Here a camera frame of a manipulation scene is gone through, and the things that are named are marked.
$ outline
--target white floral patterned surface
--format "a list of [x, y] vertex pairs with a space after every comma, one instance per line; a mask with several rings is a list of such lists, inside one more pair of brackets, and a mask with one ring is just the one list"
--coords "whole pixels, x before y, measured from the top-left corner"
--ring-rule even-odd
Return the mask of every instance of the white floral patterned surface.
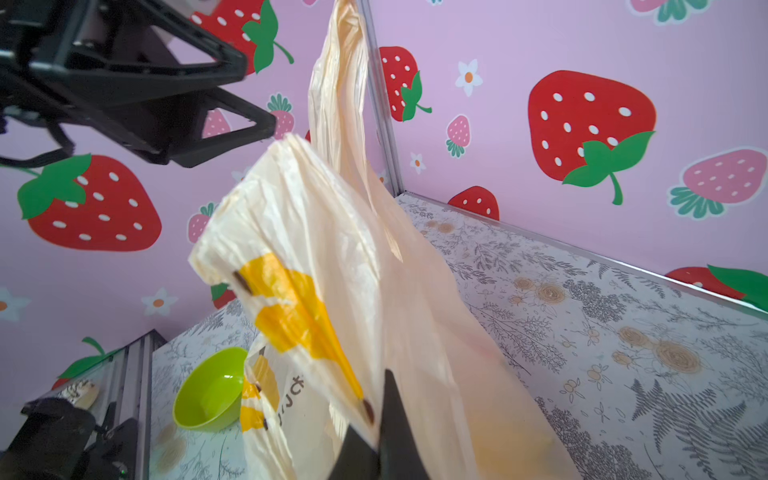
[[[768, 322], [409, 195], [584, 478], [768, 478]], [[240, 429], [173, 427], [176, 392], [256, 336], [235, 301], [154, 354], [151, 478], [245, 472]]]

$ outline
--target strawberry wallpaper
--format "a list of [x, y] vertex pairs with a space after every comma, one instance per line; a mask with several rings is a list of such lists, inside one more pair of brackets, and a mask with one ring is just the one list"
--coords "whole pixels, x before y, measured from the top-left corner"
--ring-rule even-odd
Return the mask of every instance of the strawberry wallpaper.
[[768, 3], [372, 14], [406, 190], [765, 304]]
[[[271, 110], [277, 137], [307, 134], [307, 89], [333, 2], [171, 3], [254, 59], [251, 73], [228, 91]], [[169, 47], [183, 63], [200, 55], [179, 41]], [[369, 101], [365, 115], [369, 159], [389, 181]], [[246, 126], [215, 110], [203, 136]], [[37, 129], [15, 122], [8, 129], [0, 136], [5, 156], [54, 146]], [[2, 417], [18, 415], [67, 365], [94, 355], [83, 338], [107, 351], [153, 328], [170, 339], [234, 298], [226, 284], [204, 284], [187, 256], [220, 199], [273, 141], [185, 169], [145, 163], [86, 127], [64, 130], [77, 145], [73, 158], [42, 169], [0, 169], [0, 379], [13, 385], [0, 392], [0, 431]]]

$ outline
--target lime green plastic bowl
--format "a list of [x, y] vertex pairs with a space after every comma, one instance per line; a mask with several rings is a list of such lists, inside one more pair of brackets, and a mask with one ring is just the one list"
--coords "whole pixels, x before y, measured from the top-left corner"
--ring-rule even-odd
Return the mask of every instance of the lime green plastic bowl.
[[176, 395], [176, 425], [196, 432], [218, 432], [237, 420], [247, 355], [245, 349], [234, 346], [198, 365]]

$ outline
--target plastic bag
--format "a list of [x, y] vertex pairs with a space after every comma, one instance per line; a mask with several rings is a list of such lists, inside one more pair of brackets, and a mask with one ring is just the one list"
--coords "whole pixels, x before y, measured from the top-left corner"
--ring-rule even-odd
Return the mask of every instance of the plastic bag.
[[[278, 358], [329, 403], [316, 420], [326, 442], [343, 427], [336, 412], [378, 445], [391, 369], [431, 478], [579, 478], [445, 261], [366, 161], [363, 29], [356, 3], [337, 0], [310, 84], [313, 146], [294, 135], [270, 146], [190, 263], [207, 283], [233, 287]], [[251, 368], [256, 357], [251, 349]], [[266, 397], [257, 389], [243, 400], [251, 476], [326, 478]]]

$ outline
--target floral tablecloth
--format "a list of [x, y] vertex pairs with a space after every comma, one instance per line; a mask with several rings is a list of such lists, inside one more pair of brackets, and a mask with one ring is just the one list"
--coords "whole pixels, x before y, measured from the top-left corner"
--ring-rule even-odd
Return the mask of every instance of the floral tablecloth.
[[[766, 320], [408, 194], [397, 200], [584, 478], [768, 478]], [[151, 478], [244, 474], [238, 424], [176, 430], [171, 409], [200, 361], [256, 334], [235, 301], [155, 352]]]

